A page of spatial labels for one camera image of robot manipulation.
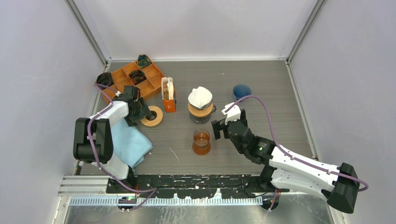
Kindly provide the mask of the amber glass carafe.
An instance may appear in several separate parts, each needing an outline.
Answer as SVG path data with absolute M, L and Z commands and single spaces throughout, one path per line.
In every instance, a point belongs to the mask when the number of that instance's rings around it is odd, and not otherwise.
M 211 150 L 210 134 L 205 129 L 197 129 L 193 135 L 193 152 L 197 155 L 206 155 Z

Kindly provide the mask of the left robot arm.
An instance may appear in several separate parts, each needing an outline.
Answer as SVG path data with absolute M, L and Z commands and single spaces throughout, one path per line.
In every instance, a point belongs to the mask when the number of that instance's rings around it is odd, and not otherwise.
M 98 167 L 124 192 L 136 192 L 134 167 L 153 147 L 136 126 L 151 111 L 135 86 L 115 91 L 114 98 L 106 93 L 104 96 L 109 101 L 104 109 L 76 120 L 73 156 Z

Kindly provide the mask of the clear glass mug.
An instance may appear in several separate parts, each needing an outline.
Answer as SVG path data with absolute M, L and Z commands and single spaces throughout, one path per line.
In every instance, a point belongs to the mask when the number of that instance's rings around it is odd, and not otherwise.
M 216 110 L 217 110 L 217 108 L 214 105 L 212 107 L 212 110 L 206 116 L 203 116 L 203 117 L 198 117 L 198 116 L 193 115 L 192 113 L 190 113 L 190 119 L 192 121 L 194 121 L 195 123 L 204 124 L 204 123 L 206 123 L 206 122 L 208 122 L 210 120 L 211 114 L 214 113 Z

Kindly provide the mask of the orange coffee filter box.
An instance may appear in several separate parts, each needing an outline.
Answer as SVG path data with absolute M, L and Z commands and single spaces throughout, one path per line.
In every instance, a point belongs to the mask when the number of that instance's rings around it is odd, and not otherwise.
M 176 100 L 176 90 L 175 90 L 175 97 L 173 100 L 170 101 L 165 101 L 162 98 L 163 101 L 163 106 L 164 106 L 164 110 L 166 113 L 173 113 L 176 112 L 176 105 L 177 105 L 177 100 Z

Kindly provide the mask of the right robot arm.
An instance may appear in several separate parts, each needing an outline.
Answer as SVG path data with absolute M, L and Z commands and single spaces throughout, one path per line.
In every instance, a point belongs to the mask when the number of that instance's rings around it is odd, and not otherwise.
M 213 120 L 214 137 L 218 140 L 223 134 L 239 154 L 264 166 L 258 178 L 262 190 L 296 190 L 323 199 L 338 211 L 354 212 L 360 183 L 352 165 L 321 163 L 284 149 L 273 140 L 254 135 L 245 110 L 237 115 L 235 120 Z

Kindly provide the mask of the white paper coffee filter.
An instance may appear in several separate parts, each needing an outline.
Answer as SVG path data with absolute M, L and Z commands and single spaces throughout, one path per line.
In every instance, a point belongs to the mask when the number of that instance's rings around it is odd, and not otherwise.
M 209 107 L 212 103 L 212 98 L 212 93 L 207 88 L 199 86 L 192 89 L 188 96 L 188 102 L 192 107 L 203 110 Z

